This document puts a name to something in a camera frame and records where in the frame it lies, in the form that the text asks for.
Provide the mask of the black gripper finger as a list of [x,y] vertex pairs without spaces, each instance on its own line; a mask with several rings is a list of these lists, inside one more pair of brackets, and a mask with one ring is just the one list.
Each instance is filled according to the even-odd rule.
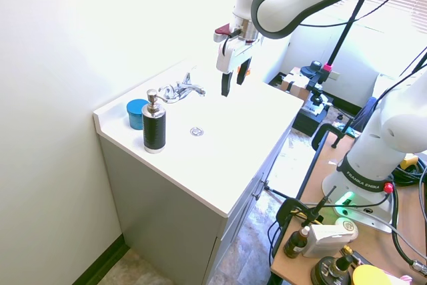
[[221,82],[221,95],[227,97],[230,93],[231,81],[233,73],[223,73]]
[[238,85],[242,85],[246,75],[250,69],[250,63],[251,63],[251,59],[247,59],[245,62],[243,62],[240,67],[238,68],[238,77],[237,77],[237,84]]

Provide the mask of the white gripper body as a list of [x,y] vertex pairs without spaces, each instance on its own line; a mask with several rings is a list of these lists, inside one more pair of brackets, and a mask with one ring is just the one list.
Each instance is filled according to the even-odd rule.
[[217,70],[222,73],[231,73],[238,66],[252,58],[260,43],[260,38],[251,43],[238,37],[223,41],[218,49]]

